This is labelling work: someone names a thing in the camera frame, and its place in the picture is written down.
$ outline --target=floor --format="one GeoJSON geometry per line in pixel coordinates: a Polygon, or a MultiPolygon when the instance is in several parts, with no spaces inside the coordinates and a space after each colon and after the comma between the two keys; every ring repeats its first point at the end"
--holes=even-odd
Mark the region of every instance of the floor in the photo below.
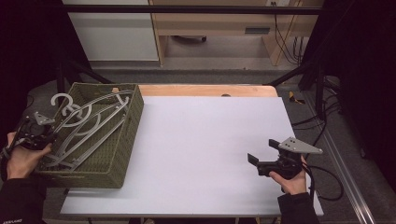
{"type": "MultiPolygon", "coordinates": [[[[157,63],[112,62],[92,63],[97,73],[115,82],[133,83],[211,83],[211,84],[265,84],[277,77],[285,75],[296,67],[286,60],[279,66],[272,66],[265,51],[262,40],[257,36],[229,37],[209,36],[206,42],[200,39],[171,37],[166,51],[163,66],[157,63]]],[[[277,92],[283,98],[288,111],[290,122],[294,123],[315,115],[309,102],[313,102],[314,89],[299,92],[296,83],[299,77],[294,77],[277,87],[277,92]],[[295,93],[297,100],[305,100],[305,104],[290,101],[290,91],[295,93]]],[[[35,103],[31,110],[43,109],[49,95],[56,92],[54,83],[46,84],[31,92],[35,103]]],[[[333,92],[325,91],[325,97],[330,97],[328,105],[337,103],[337,98],[332,97],[333,92]]],[[[341,154],[351,176],[356,183],[359,194],[367,205],[369,218],[361,220],[354,209],[357,205],[353,202],[354,195],[344,194],[341,200],[328,202],[320,200],[325,215],[320,217],[321,223],[396,223],[396,196],[382,177],[374,162],[361,158],[359,143],[356,142],[353,132],[348,126],[347,119],[342,114],[339,105],[333,108],[328,115],[325,133],[319,139],[317,146],[329,151],[329,139],[333,147],[341,154]]],[[[46,108],[47,116],[51,113],[46,108]]],[[[297,138],[313,143],[323,127],[321,121],[314,119],[303,126],[296,126],[294,131],[297,138]]],[[[310,157],[308,163],[323,166],[335,174],[337,169],[331,153],[322,156],[310,157]]],[[[317,188],[326,197],[336,197],[339,186],[334,179],[325,173],[315,172],[317,188]]],[[[71,220],[88,223],[81,217],[65,217],[59,215],[65,195],[63,189],[49,189],[45,204],[44,217],[48,223],[70,223],[71,220]]],[[[125,219],[103,218],[94,219],[92,223],[127,223],[125,219]]],[[[271,223],[272,219],[263,219],[262,223],[271,223]]]]}

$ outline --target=white cabinet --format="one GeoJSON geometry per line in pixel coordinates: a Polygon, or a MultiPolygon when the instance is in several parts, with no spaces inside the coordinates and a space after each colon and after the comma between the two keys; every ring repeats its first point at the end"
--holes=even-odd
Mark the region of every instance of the white cabinet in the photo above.
{"type": "MultiPolygon", "coordinates": [[[[64,0],[66,5],[148,5],[147,0],[64,0]]],[[[69,13],[90,61],[158,61],[149,13],[69,13]]]]}

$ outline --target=black sleeve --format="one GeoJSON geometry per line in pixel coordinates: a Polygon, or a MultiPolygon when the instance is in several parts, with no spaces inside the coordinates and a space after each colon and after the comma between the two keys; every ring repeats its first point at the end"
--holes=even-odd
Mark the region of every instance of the black sleeve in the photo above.
{"type": "Polygon", "coordinates": [[[317,224],[317,214],[308,193],[285,194],[277,198],[282,224],[317,224]]]}
{"type": "Polygon", "coordinates": [[[0,190],[0,223],[42,223],[47,188],[37,179],[9,179],[0,190]]]}

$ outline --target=green wicker basket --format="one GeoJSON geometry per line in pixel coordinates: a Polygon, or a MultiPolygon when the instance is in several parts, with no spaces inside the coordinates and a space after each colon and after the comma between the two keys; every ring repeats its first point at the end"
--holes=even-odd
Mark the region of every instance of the green wicker basket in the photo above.
{"type": "MultiPolygon", "coordinates": [[[[62,165],[47,167],[46,164],[53,160],[47,157],[43,158],[42,162],[37,166],[35,173],[43,177],[48,182],[47,184],[49,187],[103,189],[119,189],[122,187],[137,128],[143,112],[144,102],[139,87],[135,84],[74,83],[68,94],[73,98],[74,104],[82,106],[98,97],[108,95],[114,92],[114,90],[133,91],[131,94],[120,94],[122,100],[129,97],[130,103],[125,107],[126,109],[110,119],[99,131],[94,133],[88,140],[73,151],[73,153],[67,156],[64,161],[73,162],[73,160],[79,158],[87,148],[93,146],[109,133],[109,130],[119,123],[121,119],[125,119],[124,122],[74,171],[64,169],[62,165]]],[[[65,119],[65,116],[62,115],[62,110],[67,106],[67,101],[68,100],[64,100],[54,117],[56,120],[55,127],[65,119]]],[[[92,113],[115,104],[116,102],[119,102],[119,98],[116,96],[101,100],[92,105],[92,113]]],[[[102,113],[102,119],[105,119],[108,114],[111,114],[111,112],[102,113]]],[[[87,122],[79,132],[81,133],[89,130],[94,125],[93,123],[95,123],[94,119],[87,122]]],[[[62,128],[59,131],[52,145],[52,153],[58,150],[73,129],[73,127],[62,128]]],[[[72,147],[76,142],[81,140],[82,136],[75,138],[73,138],[67,148],[72,147]]]]}

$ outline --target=desk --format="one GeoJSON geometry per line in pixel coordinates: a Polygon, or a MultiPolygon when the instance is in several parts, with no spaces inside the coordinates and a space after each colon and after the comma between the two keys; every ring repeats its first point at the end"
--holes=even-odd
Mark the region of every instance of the desk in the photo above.
{"type": "MultiPolygon", "coordinates": [[[[293,135],[278,97],[262,86],[141,86],[145,108],[121,189],[70,189],[61,213],[84,217],[273,217],[280,186],[257,175],[248,153],[275,161],[268,139],[293,135]],[[176,96],[155,95],[169,89],[176,96]]],[[[323,211],[315,199],[318,215],[323,211]]]]}

